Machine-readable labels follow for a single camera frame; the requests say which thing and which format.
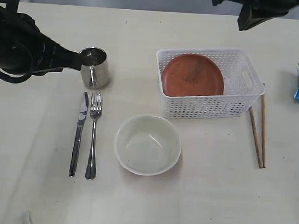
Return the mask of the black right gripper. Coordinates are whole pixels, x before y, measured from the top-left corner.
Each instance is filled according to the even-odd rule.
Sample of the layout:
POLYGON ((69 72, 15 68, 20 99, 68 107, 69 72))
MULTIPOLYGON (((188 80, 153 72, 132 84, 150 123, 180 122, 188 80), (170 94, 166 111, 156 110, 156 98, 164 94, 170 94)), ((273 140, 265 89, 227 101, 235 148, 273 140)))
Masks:
POLYGON ((214 7, 224 1, 242 5, 237 22, 240 31, 250 30, 270 19, 284 17, 299 7, 299 0, 211 0, 214 7))

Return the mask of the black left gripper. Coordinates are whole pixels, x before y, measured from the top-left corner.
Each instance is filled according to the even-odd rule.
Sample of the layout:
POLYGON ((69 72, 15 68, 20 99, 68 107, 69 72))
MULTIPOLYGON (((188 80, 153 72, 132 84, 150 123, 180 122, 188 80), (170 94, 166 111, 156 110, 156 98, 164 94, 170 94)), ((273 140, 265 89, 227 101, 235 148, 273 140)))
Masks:
POLYGON ((11 13, 0 6, 0 69, 10 74, 80 71, 81 56, 40 32, 27 14, 11 13))

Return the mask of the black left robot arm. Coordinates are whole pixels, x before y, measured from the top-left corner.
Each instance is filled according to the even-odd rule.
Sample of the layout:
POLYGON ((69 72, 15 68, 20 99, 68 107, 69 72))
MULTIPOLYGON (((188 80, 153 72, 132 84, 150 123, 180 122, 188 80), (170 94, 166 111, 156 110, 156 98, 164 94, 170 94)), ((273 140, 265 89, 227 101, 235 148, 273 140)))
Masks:
POLYGON ((64 68, 81 69, 80 54, 45 36, 28 14, 18 12, 20 0, 0 0, 0 72, 44 75, 64 68))

